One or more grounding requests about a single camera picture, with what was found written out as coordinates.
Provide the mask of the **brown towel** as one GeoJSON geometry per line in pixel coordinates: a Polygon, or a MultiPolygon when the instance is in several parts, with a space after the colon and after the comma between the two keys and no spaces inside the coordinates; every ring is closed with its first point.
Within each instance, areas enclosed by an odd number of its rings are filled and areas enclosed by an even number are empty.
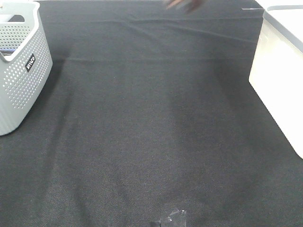
{"type": "Polygon", "coordinates": [[[163,1],[166,9],[175,8],[183,9],[186,13],[195,11],[197,8],[202,6],[205,0],[164,0],[163,1]]]}

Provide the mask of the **black table cloth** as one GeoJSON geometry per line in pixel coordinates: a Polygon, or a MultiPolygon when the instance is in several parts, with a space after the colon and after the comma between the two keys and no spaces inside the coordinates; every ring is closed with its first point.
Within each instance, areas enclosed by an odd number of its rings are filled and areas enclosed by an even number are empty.
{"type": "Polygon", "coordinates": [[[0,139],[3,227],[300,227],[303,161],[249,84],[263,10],[42,1],[52,71],[0,139]]]}

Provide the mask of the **black basket label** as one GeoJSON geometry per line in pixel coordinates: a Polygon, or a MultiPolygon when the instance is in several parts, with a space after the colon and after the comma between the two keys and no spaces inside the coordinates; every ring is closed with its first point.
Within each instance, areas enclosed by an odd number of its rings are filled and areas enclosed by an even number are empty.
{"type": "Polygon", "coordinates": [[[29,60],[25,64],[25,69],[27,70],[27,72],[29,72],[31,70],[35,61],[36,61],[36,58],[35,58],[34,54],[31,54],[29,60]]]}

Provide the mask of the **white storage box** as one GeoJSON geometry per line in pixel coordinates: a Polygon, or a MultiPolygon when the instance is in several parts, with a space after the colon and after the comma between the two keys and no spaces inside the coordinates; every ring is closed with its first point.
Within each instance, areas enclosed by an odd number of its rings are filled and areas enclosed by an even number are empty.
{"type": "Polygon", "coordinates": [[[249,83],[297,153],[303,156],[303,2],[269,0],[249,83]]]}

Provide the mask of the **grey perforated plastic basket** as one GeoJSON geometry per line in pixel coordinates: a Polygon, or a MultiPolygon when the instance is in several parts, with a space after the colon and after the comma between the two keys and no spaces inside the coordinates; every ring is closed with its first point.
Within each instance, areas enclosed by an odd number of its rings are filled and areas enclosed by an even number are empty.
{"type": "Polygon", "coordinates": [[[36,1],[2,0],[1,15],[22,16],[22,22],[0,23],[0,134],[13,132],[41,93],[53,66],[36,1]],[[29,72],[31,54],[36,61],[29,72]]]}

